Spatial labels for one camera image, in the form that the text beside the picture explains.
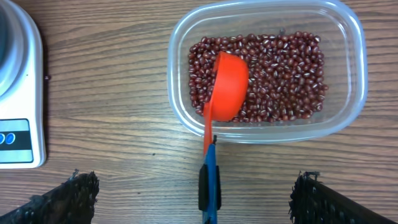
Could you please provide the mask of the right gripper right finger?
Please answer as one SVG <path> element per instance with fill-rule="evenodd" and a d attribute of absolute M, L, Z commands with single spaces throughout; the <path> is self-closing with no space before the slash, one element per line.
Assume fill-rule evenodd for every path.
<path fill-rule="evenodd" d="M 319 182 L 319 172 L 301 172 L 292 187 L 293 224 L 397 224 Z"/>

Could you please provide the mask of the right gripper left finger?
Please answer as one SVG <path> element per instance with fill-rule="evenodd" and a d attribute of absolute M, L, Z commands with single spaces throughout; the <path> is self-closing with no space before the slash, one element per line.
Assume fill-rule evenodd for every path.
<path fill-rule="evenodd" d="M 94 172 L 72 176 L 43 195 L 33 195 L 30 201 L 2 215 L 1 223 L 12 224 L 90 224 L 95 214 L 100 180 Z"/>

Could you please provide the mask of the orange measuring scoop blue handle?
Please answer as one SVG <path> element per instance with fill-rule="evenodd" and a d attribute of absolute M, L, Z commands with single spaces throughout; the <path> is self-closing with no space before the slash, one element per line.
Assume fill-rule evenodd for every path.
<path fill-rule="evenodd" d="M 198 208 L 203 224 L 217 224 L 221 208 L 220 168 L 216 163 L 216 139 L 213 121 L 229 121 L 237 115 L 246 97 L 248 66 L 238 56 L 220 52 L 213 71 L 215 84 L 210 100 L 204 107 L 203 165 L 199 172 Z"/>

